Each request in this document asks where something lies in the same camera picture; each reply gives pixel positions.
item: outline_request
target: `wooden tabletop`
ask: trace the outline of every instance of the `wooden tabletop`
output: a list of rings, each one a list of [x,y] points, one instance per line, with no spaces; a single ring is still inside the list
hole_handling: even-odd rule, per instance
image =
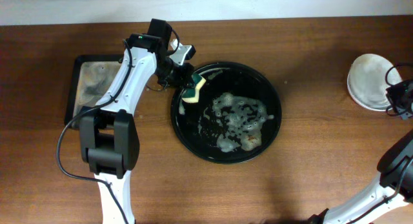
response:
[[[144,91],[132,171],[137,223],[261,223],[307,219],[348,200],[376,174],[380,157],[412,129],[350,98],[346,78],[365,53],[413,61],[413,16],[171,23],[194,45],[190,61],[243,63],[281,97],[278,137],[257,158],[219,165],[199,159],[170,123],[173,90]],[[122,54],[122,38],[148,23],[0,27],[0,223],[101,223],[97,184],[64,176],[55,162],[74,59]],[[92,176],[79,134],[68,131],[67,170]],[[412,223],[413,205],[375,223]]]

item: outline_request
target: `wooden table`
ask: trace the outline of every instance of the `wooden table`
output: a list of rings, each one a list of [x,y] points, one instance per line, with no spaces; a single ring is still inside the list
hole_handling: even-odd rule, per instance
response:
[[[246,163],[199,159],[175,136],[173,90],[144,91],[135,122],[141,152],[132,172],[138,223],[260,223],[307,219],[364,188],[380,157],[412,128],[355,104],[351,63],[364,53],[413,61],[413,16],[171,23],[196,46],[195,66],[254,67],[281,97],[274,143]],[[64,176],[55,162],[74,59],[121,54],[122,38],[148,23],[0,27],[0,223],[101,223],[95,183]],[[91,176],[79,134],[69,131],[63,165]],[[412,223],[413,205],[376,223]]]

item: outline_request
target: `white background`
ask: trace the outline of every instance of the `white background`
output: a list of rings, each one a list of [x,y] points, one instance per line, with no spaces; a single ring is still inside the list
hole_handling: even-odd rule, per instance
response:
[[[0,0],[0,25],[413,14],[413,0]]]

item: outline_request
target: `sponge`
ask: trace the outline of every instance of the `sponge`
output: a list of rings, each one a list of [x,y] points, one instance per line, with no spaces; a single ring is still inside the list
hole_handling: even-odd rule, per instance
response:
[[[191,77],[195,83],[195,87],[187,88],[182,94],[182,100],[186,103],[197,103],[199,101],[199,90],[201,90],[206,80],[195,73],[192,74]]]

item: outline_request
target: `black container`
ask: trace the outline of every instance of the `black container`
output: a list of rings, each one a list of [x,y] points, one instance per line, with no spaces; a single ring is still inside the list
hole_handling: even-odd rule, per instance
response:
[[[258,156],[276,138],[281,125],[281,103],[278,94],[271,83],[254,69],[229,62],[218,62],[203,66],[196,70],[206,79],[199,95],[199,102],[188,104],[181,101],[182,89],[177,89],[171,104],[172,126],[177,137],[195,155],[214,163],[239,163]],[[267,114],[273,119],[264,122],[261,129],[261,146],[251,151],[236,148],[231,152],[222,152],[216,147],[217,135],[226,132],[225,125],[219,126],[203,116],[206,107],[212,106],[212,101],[222,93],[230,92],[234,96],[249,97],[260,100],[267,107]],[[179,114],[182,103],[185,115]]]

